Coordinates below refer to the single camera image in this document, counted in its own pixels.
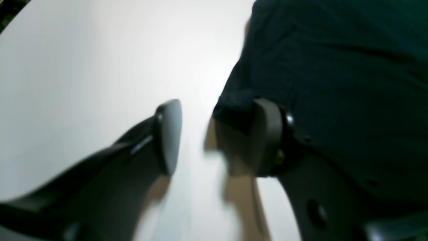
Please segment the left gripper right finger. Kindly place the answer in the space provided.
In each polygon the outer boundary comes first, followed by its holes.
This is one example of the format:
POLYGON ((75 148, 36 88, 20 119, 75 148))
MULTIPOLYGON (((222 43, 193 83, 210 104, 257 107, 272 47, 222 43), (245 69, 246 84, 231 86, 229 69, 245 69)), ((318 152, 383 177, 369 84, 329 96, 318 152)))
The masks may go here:
POLYGON ((255 99, 249 166, 273 176, 292 206, 303 241, 426 241, 427 202, 389 183, 337 165, 310 137, 299 137, 290 111, 255 99))

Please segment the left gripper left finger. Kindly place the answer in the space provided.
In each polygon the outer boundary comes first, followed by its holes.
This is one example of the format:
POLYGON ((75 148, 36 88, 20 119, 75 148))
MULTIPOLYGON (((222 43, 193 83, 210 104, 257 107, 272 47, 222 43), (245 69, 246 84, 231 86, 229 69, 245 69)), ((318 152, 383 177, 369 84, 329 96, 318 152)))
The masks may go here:
POLYGON ((2 241, 131 241, 153 183, 177 168, 182 105, 157 107, 112 145, 1 202, 2 241))

